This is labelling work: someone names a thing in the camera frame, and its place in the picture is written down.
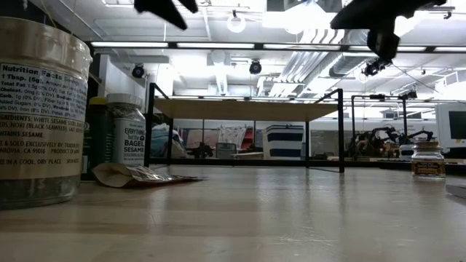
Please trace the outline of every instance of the metal table frame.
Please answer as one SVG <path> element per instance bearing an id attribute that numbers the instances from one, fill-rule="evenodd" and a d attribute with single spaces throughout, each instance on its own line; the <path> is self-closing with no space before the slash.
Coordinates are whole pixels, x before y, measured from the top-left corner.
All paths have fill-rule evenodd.
<path id="1" fill-rule="evenodd" d="M 338 143 L 339 143 L 339 160 L 338 161 L 310 161 L 309 160 L 309 136 L 310 128 L 309 122 L 305 122 L 304 132 L 306 134 L 305 138 L 305 160 L 247 160 L 247 159 L 172 159 L 172 144 L 173 139 L 168 139 L 167 143 L 167 157 L 165 159 L 161 158 L 151 158 L 150 157 L 150 146 L 151 146 L 151 134 L 152 134 L 152 115 L 154 114 L 154 96 L 155 90 L 160 92 L 165 99 L 170 99 L 155 83 L 150 83 L 149 85 L 149 108 L 147 111 L 146 117 L 146 145 L 144 151 L 144 165 L 149 166 L 150 164 L 190 164 L 190 165 L 223 165 L 223 166 L 271 166 L 271 167 L 338 167 L 339 173 L 344 173 L 344 116 L 343 116 L 343 90 L 337 89 L 333 92 L 328 93 L 323 96 L 321 99 L 315 101 L 315 103 L 320 103 L 325 99 L 331 98 L 332 95 L 337 94 L 335 100 L 338 102 Z M 169 131 L 168 137 L 173 137 L 173 119 L 168 120 Z"/>

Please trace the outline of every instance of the spice jar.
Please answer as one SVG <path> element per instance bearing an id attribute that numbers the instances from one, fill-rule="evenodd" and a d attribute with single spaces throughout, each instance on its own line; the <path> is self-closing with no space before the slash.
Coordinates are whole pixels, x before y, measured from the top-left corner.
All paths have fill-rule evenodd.
<path id="1" fill-rule="evenodd" d="M 411 161 L 411 172 L 414 176 L 429 178 L 445 178 L 445 159 L 438 142 L 416 142 Z"/>
<path id="2" fill-rule="evenodd" d="M 108 94 L 108 108 L 114 115 L 113 162 L 144 165 L 146 119 L 141 113 L 143 100 L 130 94 Z"/>

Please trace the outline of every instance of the crumpled wrapper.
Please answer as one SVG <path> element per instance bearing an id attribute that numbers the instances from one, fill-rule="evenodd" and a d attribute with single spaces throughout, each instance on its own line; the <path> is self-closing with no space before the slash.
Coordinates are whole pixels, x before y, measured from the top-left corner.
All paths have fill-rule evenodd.
<path id="1" fill-rule="evenodd" d="M 155 186 L 166 183 L 195 182 L 202 178 L 170 175 L 143 166 L 104 163 L 92 169 L 95 177 L 105 186 L 114 188 Z"/>

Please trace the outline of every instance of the security camera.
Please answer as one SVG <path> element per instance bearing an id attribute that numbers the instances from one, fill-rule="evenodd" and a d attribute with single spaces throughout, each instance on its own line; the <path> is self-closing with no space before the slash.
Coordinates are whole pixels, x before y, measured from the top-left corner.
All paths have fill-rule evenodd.
<path id="1" fill-rule="evenodd" d="M 253 62 L 251 62 L 250 67 L 249 67 L 249 73 L 260 74 L 261 71 L 262 71 L 262 65 L 259 62 L 259 60 L 253 60 Z"/>
<path id="2" fill-rule="evenodd" d="M 134 78 L 143 78 L 144 76 L 144 65 L 143 64 L 137 64 L 134 66 L 132 75 Z"/>

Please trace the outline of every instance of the ceiling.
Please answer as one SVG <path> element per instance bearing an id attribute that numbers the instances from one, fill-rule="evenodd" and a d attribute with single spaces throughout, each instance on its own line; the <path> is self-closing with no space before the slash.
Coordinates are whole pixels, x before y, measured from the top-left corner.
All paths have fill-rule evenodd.
<path id="1" fill-rule="evenodd" d="M 31 0 L 31 2 L 42 8 L 41 0 Z M 281 25 L 287 19 L 277 19 L 272 13 L 265 12 L 266 0 L 212 0 L 213 7 L 197 14 L 191 14 L 181 7 L 189 27 L 186 31 L 180 31 L 153 15 L 139 15 L 132 8 L 110 7 L 118 4 L 126 5 L 131 2 L 132 0 L 44 0 L 54 19 L 85 41 L 241 41 L 274 43 L 303 42 L 305 39 L 303 33 L 292 34 L 294 28 L 290 28 L 289 24 Z M 466 4 L 463 2 L 457 0 L 449 2 L 449 4 L 457 7 L 453 17 L 449 20 L 444 20 L 443 14 L 422 17 L 422 20 L 412 30 L 401 37 L 402 44 L 464 45 L 466 43 L 466 12 L 462 12 L 466 11 Z M 233 8 L 238 9 L 238 15 L 246 19 L 245 30 L 241 33 L 233 33 L 227 28 L 227 19 L 232 16 L 231 10 Z M 319 28 L 317 31 L 322 32 L 322 29 L 320 29 L 322 23 L 316 22 L 316 20 L 306 20 L 311 19 L 309 16 L 311 15 L 304 14 L 303 17 L 296 15 L 297 19 L 304 19 L 305 23 L 303 24 L 307 25 L 307 30 L 316 31 L 316 28 Z M 206 90 L 209 85 L 216 84 L 216 72 L 207 66 L 208 53 L 205 50 L 186 51 L 176 49 L 119 50 L 120 57 L 128 58 L 125 61 L 122 60 L 122 63 L 127 64 L 129 68 L 132 65 L 128 62 L 137 61 L 138 57 L 168 56 L 174 71 L 183 79 L 181 83 L 175 84 L 174 91 L 177 94 L 183 94 L 184 92 L 195 94 L 195 90 Z M 292 54 L 292 52 L 275 51 L 230 51 L 229 55 L 235 65 L 232 64 L 226 70 L 228 85 L 232 88 L 235 86 L 256 88 L 260 76 L 252 76 L 248 72 L 248 63 L 252 59 L 261 61 L 263 66 L 261 76 L 277 76 L 283 72 Z M 311 71 L 321 71 L 319 70 L 320 67 L 326 66 L 326 58 L 328 58 L 326 54 L 314 56 L 313 59 L 316 63 Z M 466 56 L 403 54 L 397 56 L 393 63 L 396 67 L 391 66 L 367 81 L 360 78 L 360 68 L 358 67 L 353 68 L 352 72 L 340 79 L 327 81 L 320 74 L 318 78 L 320 77 L 321 81 L 318 82 L 318 87 L 311 84 L 308 85 L 308 90 L 297 87 L 294 92 L 293 89 L 287 92 L 287 95 L 309 93 L 311 94 L 310 97 L 315 97 L 331 87 L 340 87 L 345 92 L 354 93 L 390 93 L 390 91 L 416 82 L 416 79 L 423 83 L 423 80 L 425 80 L 424 84 L 433 88 L 435 82 L 442 79 L 442 75 L 452 74 L 455 69 L 466 67 Z M 147 63 L 145 68 L 148 71 L 155 71 L 157 64 Z M 418 93 L 424 93 L 426 96 L 435 95 L 434 91 L 420 82 L 415 85 Z"/>

